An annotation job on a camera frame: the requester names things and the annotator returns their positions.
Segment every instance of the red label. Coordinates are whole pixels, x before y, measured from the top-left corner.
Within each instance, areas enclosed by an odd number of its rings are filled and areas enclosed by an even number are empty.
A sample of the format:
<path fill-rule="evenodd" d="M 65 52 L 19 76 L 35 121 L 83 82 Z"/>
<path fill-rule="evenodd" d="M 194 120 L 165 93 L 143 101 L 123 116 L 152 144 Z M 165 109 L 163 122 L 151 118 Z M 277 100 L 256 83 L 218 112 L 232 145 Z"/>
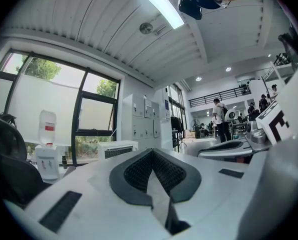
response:
<path fill-rule="evenodd" d="M 47 125 L 44 127 L 44 129 L 46 131 L 52 131 L 52 132 L 55 130 L 55 128 L 53 126 L 47 126 Z"/>

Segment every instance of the recessed light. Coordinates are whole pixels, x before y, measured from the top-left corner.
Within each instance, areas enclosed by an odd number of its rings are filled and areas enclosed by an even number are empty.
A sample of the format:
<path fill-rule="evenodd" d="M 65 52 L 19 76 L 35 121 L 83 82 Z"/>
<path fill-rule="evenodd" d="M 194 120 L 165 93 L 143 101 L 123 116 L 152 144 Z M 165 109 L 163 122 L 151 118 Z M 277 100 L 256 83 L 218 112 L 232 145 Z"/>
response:
<path fill-rule="evenodd" d="M 184 21 L 169 0 L 149 0 L 166 18 L 170 25 L 176 29 L 184 25 Z"/>

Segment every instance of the black pants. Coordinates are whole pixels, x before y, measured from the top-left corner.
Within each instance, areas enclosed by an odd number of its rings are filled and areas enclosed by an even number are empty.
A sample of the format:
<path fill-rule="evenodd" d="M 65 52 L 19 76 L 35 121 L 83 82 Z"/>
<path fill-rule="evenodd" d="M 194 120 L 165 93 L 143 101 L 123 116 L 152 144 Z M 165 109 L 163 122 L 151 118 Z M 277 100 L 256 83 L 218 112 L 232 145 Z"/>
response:
<path fill-rule="evenodd" d="M 227 122 L 222 122 L 221 124 L 217 124 L 217 128 L 218 128 L 218 133 L 220 136 L 220 141 L 221 143 L 226 141 L 231 141 L 231 135 L 229 132 L 229 123 Z"/>

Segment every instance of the tree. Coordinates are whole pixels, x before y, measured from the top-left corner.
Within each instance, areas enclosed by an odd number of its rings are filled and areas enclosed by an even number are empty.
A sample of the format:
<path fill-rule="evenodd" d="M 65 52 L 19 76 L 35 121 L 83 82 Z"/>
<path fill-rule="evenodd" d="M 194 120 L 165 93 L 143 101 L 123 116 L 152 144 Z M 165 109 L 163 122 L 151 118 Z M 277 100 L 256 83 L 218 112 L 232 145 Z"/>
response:
<path fill-rule="evenodd" d="M 22 62 L 24 62 L 26 58 L 27 56 L 23 55 L 21 59 Z M 61 69 L 61 66 L 57 66 L 57 64 L 53 61 L 42 58 L 33 58 L 26 68 L 24 74 L 50 81 L 54 79 L 56 75 L 58 75 Z"/>
<path fill-rule="evenodd" d="M 96 93 L 110 98 L 116 97 L 117 84 L 109 80 L 100 80 Z"/>

